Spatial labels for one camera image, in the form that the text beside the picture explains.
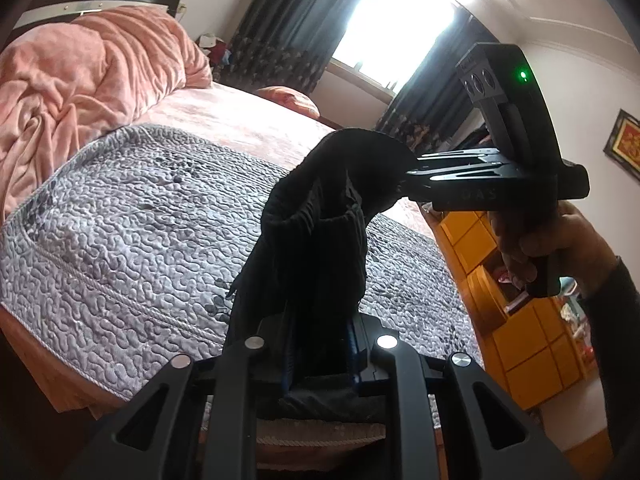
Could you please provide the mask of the right forearm dark sleeve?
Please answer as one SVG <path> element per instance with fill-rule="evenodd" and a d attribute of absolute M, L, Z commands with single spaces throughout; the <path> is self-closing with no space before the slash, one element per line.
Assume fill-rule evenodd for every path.
<path fill-rule="evenodd" d="M 604 394 L 613 461 L 607 479 L 639 477 L 639 293 L 622 260 L 583 299 Z"/>

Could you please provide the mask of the right hand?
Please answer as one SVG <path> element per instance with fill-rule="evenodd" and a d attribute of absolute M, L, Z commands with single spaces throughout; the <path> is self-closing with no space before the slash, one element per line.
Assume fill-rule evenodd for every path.
<path fill-rule="evenodd" d="M 559 274 L 574 278 L 580 294 L 594 294 L 615 270 L 618 258 L 582 212 L 569 202 L 536 230 L 527 229 L 513 211 L 491 211 L 491 229 L 511 281 L 521 288 L 537 276 L 534 260 L 554 257 Z"/>

